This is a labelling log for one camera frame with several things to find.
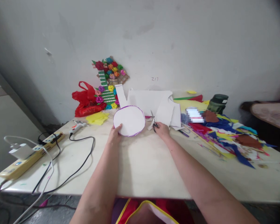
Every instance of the white paper circle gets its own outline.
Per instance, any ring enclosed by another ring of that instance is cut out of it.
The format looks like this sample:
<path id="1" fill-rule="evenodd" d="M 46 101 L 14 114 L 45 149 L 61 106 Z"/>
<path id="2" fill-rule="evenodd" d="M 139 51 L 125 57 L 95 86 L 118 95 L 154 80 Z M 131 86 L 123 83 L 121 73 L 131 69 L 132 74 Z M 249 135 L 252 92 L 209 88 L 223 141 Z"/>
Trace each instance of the white paper circle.
<path id="1" fill-rule="evenodd" d="M 114 127 L 122 124 L 119 133 L 131 137 L 139 134 L 145 127 L 145 116 L 136 106 L 126 106 L 118 110 L 113 118 Z"/>

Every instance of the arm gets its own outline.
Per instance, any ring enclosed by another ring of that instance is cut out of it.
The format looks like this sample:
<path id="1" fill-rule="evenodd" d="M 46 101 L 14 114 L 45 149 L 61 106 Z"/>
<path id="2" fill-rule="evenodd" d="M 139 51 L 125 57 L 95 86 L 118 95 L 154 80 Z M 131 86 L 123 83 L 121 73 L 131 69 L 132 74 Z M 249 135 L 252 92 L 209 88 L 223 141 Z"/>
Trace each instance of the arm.
<path id="1" fill-rule="evenodd" d="M 118 145 L 121 135 L 112 128 L 103 154 L 96 166 L 82 196 L 73 223 L 111 223 L 113 203 L 118 188 Z"/>
<path id="2" fill-rule="evenodd" d="M 170 137 L 165 124 L 157 124 L 157 134 L 170 150 L 181 178 L 207 223 L 258 223 L 204 166 Z"/>

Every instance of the floor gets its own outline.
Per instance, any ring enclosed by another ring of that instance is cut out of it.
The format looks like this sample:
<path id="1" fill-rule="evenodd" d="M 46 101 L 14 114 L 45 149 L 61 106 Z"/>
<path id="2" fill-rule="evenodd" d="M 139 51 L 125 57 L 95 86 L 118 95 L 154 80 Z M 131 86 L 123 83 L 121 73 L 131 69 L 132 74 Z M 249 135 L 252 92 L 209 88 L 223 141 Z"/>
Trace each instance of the floor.
<path id="1" fill-rule="evenodd" d="M 49 196 L 44 196 L 42 202 L 47 199 Z M 8 200 L 14 202 L 25 202 L 33 203 L 37 196 L 31 196 L 27 194 L 13 194 L 6 196 Z M 67 204 L 71 207 L 77 207 L 80 200 L 79 196 L 57 196 L 53 195 L 49 198 L 48 205 L 52 204 Z M 186 202 L 189 209 L 192 212 L 199 214 L 200 211 L 196 206 L 194 201 Z M 280 223 L 280 206 L 276 205 L 252 205 L 248 203 L 243 204 L 261 224 L 271 224 L 271 223 Z M 6 206 L 0 203 L 0 224 L 13 223 L 23 212 L 22 208 Z M 34 213 L 27 220 L 22 220 L 21 223 L 54 223 L 54 224 L 64 224 L 69 223 L 71 220 L 74 210 L 68 208 L 46 208 L 38 211 L 31 211 L 29 214 Z"/>

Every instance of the white charger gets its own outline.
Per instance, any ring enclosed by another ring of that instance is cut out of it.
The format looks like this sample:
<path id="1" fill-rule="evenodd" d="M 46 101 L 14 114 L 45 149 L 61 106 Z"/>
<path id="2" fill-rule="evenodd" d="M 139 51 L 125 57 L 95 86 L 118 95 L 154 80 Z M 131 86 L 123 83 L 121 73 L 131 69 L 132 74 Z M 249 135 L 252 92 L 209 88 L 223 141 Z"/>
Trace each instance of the white charger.
<path id="1" fill-rule="evenodd" d="M 20 145 L 15 143 L 12 144 L 10 147 L 12 148 L 12 150 L 9 151 L 9 154 L 13 155 L 14 157 L 20 160 L 24 160 L 32 153 L 34 153 L 33 149 L 25 143 Z"/>

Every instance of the table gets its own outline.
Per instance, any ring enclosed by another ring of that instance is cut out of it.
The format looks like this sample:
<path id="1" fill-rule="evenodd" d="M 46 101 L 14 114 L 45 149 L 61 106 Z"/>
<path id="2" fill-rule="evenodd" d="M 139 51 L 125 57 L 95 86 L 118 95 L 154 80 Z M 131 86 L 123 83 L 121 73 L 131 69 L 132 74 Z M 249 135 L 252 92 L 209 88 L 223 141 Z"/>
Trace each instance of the table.
<path id="1" fill-rule="evenodd" d="M 92 139 L 72 142 L 68 139 L 68 132 L 75 123 L 68 122 L 59 131 L 67 134 L 60 141 L 61 154 L 56 159 L 55 172 L 48 183 L 46 191 L 58 187 L 83 163 L 89 154 Z M 92 156 L 83 168 L 54 194 L 81 195 L 89 181 L 101 155 L 113 125 L 113 115 L 102 126 L 91 125 L 80 129 L 73 136 L 80 139 L 88 136 L 96 138 Z M 238 162 L 236 158 L 219 160 L 217 156 L 201 147 L 204 144 L 194 134 L 187 138 L 180 132 L 170 130 L 171 136 L 180 145 L 205 166 L 239 201 L 253 203 L 280 203 L 280 153 L 272 148 L 267 160 L 268 168 L 261 168 L 254 164 L 255 169 Z M 54 156 L 58 148 L 51 151 Z M 35 163 L 22 177 L 13 182 L 9 181 L 3 188 L 5 192 L 31 193 L 43 172 L 49 165 L 46 155 Z M 169 150 L 163 141 L 153 131 L 145 128 L 134 137 L 123 137 L 119 155 L 119 187 L 118 196 L 137 198 L 177 198 L 192 199 L 188 193 L 171 158 Z"/>

